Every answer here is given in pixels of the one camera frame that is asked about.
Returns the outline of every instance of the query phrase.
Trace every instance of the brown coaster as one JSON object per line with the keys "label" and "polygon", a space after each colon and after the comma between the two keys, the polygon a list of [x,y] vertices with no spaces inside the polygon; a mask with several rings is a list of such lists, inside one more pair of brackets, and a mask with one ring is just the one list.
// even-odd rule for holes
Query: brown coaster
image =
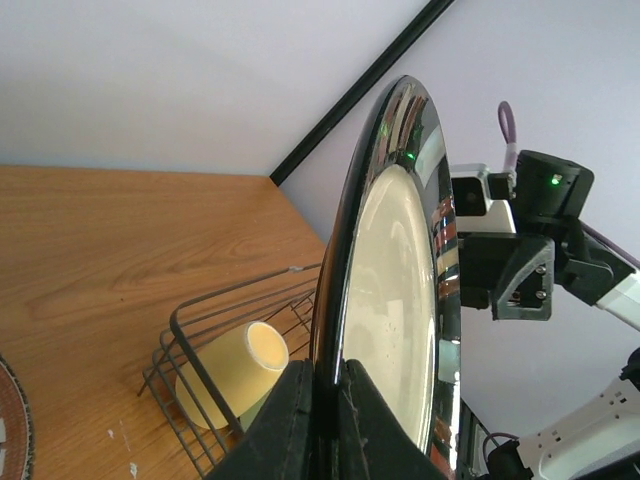
{"label": "brown coaster", "polygon": [[0,356],[0,478],[28,480],[33,472],[33,425],[27,397]]}

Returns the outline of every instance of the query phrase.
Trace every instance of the black wire rack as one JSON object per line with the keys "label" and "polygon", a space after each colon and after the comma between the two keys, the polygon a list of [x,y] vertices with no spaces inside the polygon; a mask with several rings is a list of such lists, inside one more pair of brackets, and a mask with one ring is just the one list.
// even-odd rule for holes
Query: black wire rack
{"label": "black wire rack", "polygon": [[[204,478],[244,435],[239,418],[215,385],[197,352],[226,331],[239,325],[262,321],[273,326],[285,339],[291,360],[308,357],[311,316],[319,264],[289,267],[180,304],[169,319],[169,328],[160,334],[160,347],[151,356],[151,365],[142,375],[138,396],[149,390],[175,432],[180,444]],[[228,421],[216,429],[181,372],[187,362]],[[209,429],[195,425],[187,416],[175,392],[176,379],[205,419]]]}

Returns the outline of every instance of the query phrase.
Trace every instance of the wooden tabletop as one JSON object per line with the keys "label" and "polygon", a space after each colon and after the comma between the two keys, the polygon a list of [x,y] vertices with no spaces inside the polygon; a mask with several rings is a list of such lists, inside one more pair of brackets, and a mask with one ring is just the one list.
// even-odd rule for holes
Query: wooden tabletop
{"label": "wooden tabletop", "polygon": [[0,167],[0,353],[35,479],[194,479],[141,372],[180,302],[319,262],[268,178]]}

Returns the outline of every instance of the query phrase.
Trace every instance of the rack wire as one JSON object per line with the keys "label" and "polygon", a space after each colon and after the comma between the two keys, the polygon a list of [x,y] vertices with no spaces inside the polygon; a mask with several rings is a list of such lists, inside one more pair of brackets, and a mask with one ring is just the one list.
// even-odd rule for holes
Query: rack wire
{"label": "rack wire", "polygon": [[[151,365],[142,372],[144,384],[138,396],[149,387],[201,478],[229,453],[244,430],[197,352],[232,328],[262,321],[284,337],[291,360],[307,358],[319,270],[319,264],[289,267],[193,298],[172,312],[169,328],[160,333],[160,347],[152,353]],[[229,422],[227,427],[215,428],[206,415],[181,372],[187,362]],[[186,415],[174,388],[177,378],[184,382],[208,430],[195,425]]]}

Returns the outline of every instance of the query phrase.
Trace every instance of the white wall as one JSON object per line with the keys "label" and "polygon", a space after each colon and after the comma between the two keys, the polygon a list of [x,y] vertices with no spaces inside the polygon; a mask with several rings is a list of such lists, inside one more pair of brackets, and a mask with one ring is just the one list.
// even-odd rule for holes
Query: white wall
{"label": "white wall", "polygon": [[[412,74],[441,117],[452,163],[501,165],[507,99],[521,148],[592,168],[583,219],[640,255],[640,3],[458,0],[382,84]],[[327,239],[360,127],[382,84],[285,183]],[[463,313],[462,393],[491,430],[528,434],[577,408],[618,374],[640,335],[558,289],[548,323]]]}
{"label": "white wall", "polygon": [[0,163],[269,174],[422,0],[0,0]]}

